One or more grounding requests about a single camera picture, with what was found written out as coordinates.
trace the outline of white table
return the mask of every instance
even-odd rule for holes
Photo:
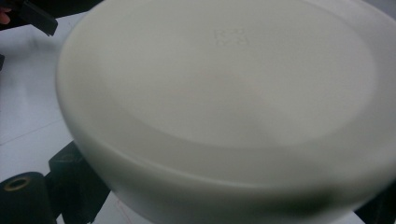
[[[396,18],[396,1],[375,1]],[[54,37],[32,26],[0,32],[0,53],[6,55],[0,72],[0,182],[28,171],[45,175],[48,160],[72,141],[57,104],[54,75],[61,46],[83,15],[59,19]],[[94,223],[150,222],[110,193]],[[351,212],[333,224],[363,222]]]

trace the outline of white round container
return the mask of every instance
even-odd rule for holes
[[[153,223],[325,223],[396,177],[396,21],[362,1],[106,0],[56,84]]]

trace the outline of white surface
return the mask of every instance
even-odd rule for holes
[[[46,174],[48,159],[71,141],[56,105],[53,75],[59,48],[80,17],[59,19],[55,37],[30,26],[0,32],[0,52],[7,55],[0,72],[0,181],[27,171]],[[95,223],[148,224],[112,194]],[[335,223],[362,222],[351,213]]]

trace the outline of black object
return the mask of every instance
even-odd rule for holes
[[[3,63],[6,57],[2,54],[0,54],[0,71],[3,69]]]
[[[30,172],[0,184],[0,223],[52,224],[54,217],[44,176]]]
[[[54,18],[61,18],[88,11],[102,0],[30,0],[30,2],[48,12]],[[7,25],[0,24],[0,31],[27,24],[19,17],[19,12],[10,11],[8,16],[11,18],[11,22]]]
[[[0,184],[0,223],[92,223],[110,190],[72,142],[49,160],[50,172],[16,175]]]
[[[55,216],[65,223],[93,222],[110,190],[72,142],[49,160],[50,200]]]
[[[396,181],[355,214],[365,224],[394,224],[396,220]]]
[[[46,11],[28,0],[0,0],[0,7],[11,8],[19,12],[19,17],[31,23],[46,35],[54,35],[58,22]]]

